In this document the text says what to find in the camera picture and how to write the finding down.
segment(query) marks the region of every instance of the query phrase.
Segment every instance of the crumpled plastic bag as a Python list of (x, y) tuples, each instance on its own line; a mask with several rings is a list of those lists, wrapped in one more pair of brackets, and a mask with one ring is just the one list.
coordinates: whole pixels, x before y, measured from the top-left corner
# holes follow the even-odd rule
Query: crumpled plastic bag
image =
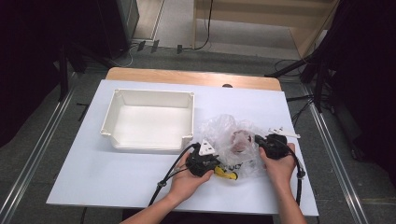
[(225, 172), (235, 172), (238, 178), (264, 174), (254, 135), (265, 136), (268, 133), (252, 121), (238, 121), (232, 115), (222, 114), (203, 122), (199, 131), (202, 138), (216, 150), (220, 167)]

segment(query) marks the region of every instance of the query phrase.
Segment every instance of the black tripod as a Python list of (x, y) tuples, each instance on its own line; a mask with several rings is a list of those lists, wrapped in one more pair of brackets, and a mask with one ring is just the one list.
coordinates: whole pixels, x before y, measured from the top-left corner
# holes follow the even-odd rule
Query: black tripod
[(342, 41), (342, 35), (340, 34), (343, 28), (342, 23), (347, 18), (356, 2), (357, 1), (344, 0), (339, 3), (334, 15), (332, 27), (313, 53), (273, 74), (265, 75), (265, 77), (278, 78), (306, 64), (304, 71), (301, 73), (300, 80), (303, 83), (309, 83), (312, 81), (315, 74), (318, 74), (314, 90), (314, 104), (318, 112), (321, 113), (320, 98), (324, 80), (329, 76), (330, 63), (339, 50), (338, 46)]

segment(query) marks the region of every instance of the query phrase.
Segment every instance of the wooden desk leg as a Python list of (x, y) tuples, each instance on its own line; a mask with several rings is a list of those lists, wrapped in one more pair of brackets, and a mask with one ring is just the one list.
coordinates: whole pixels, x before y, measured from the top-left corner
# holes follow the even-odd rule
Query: wooden desk leg
[(191, 47), (195, 49), (195, 38), (197, 33), (197, 0), (194, 0), (194, 10), (193, 10), (193, 17), (192, 17), (192, 43)]

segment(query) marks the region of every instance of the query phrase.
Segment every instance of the metal strip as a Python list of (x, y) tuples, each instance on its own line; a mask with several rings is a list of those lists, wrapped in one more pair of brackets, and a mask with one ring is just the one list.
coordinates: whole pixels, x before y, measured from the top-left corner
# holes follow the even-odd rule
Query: metal strip
[(52, 113), (46, 128), (44, 129), (37, 143), (35, 144), (35, 148), (29, 156), (29, 159), (25, 163), (20, 175), (18, 176), (17, 180), (15, 181), (15, 183), (11, 187), (11, 190), (8, 193), (6, 201), (4, 202), (0, 210), (1, 224), (8, 224), (11, 221), (12, 216), (14, 215), (21, 201), (21, 198), (23, 197), (24, 192), (27, 190), (29, 183), (32, 180), (32, 177), (35, 174), (35, 170), (40, 163), (47, 149), (47, 146), (49, 145), (50, 140), (55, 133), (61, 118), (64, 115), (64, 111), (66, 110), (75, 90), (75, 83), (77, 81), (76, 73), (73, 73), (71, 79), (72, 85), (69, 92), (64, 97), (64, 100), (62, 102), (59, 102), (55, 107), (55, 110)]
[[(303, 85), (305, 94), (313, 94), (309, 87)], [(332, 167), (340, 183), (341, 189), (346, 197), (346, 202), (349, 206), (350, 212), (355, 220), (355, 223), (369, 223), (367, 216), (365, 215), (361, 206), (361, 200), (354, 189), (352, 182), (349, 179), (347, 170), (341, 161), (338, 154), (332, 136), (327, 128), (326, 122), (321, 113), (317, 111), (314, 105), (310, 105), (311, 113), (314, 117), (315, 123), (318, 125), (318, 130), (323, 139), (323, 143), (326, 147), (327, 153), (329, 154)]]

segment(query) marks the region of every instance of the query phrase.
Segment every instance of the gray carpet floor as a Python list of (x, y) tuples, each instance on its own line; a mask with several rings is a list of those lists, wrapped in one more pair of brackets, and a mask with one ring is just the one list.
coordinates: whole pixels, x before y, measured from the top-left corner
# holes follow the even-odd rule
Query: gray carpet floor
[[(157, 49), (157, 52), (150, 53), (150, 48), (141, 51), (133, 49), (131, 54), (126, 53), (117, 59), (116, 63), (120, 65), (130, 63), (131, 55), (134, 60), (129, 67), (210, 71), (246, 76), (270, 74), (292, 63), (290, 61), (277, 63), (279, 59), (203, 51), (185, 50), (177, 54), (175, 49)], [(71, 101), (11, 223), (80, 222), (83, 207), (47, 205), (46, 200), (81, 124), (78, 119), (84, 107), (78, 104), (89, 104), (100, 80), (106, 77), (107, 69), (104, 66), (89, 58), (86, 62), (87, 70), (84, 74), (78, 74), (77, 86)], [(298, 77), (281, 77), (279, 80), (287, 97), (304, 95), (303, 85)], [(59, 93), (59, 87), (55, 88), (26, 121), (17, 136), (0, 148), (0, 202), (2, 204), (50, 119), (57, 105)], [(298, 113), (305, 104), (304, 100), (289, 102), (290, 115)], [(353, 186), (361, 198), (369, 222), (396, 223), (396, 216), (394, 216), (396, 190), (390, 184), (388, 174), (374, 163), (352, 159), (350, 147), (336, 117), (327, 110), (323, 110), (323, 116)], [(302, 136), (299, 143), (319, 210), (319, 218), (308, 217), (308, 223), (355, 223), (309, 109), (301, 114), (295, 130)], [(119, 223), (121, 213), (121, 209), (89, 207), (85, 215), (85, 223)]]

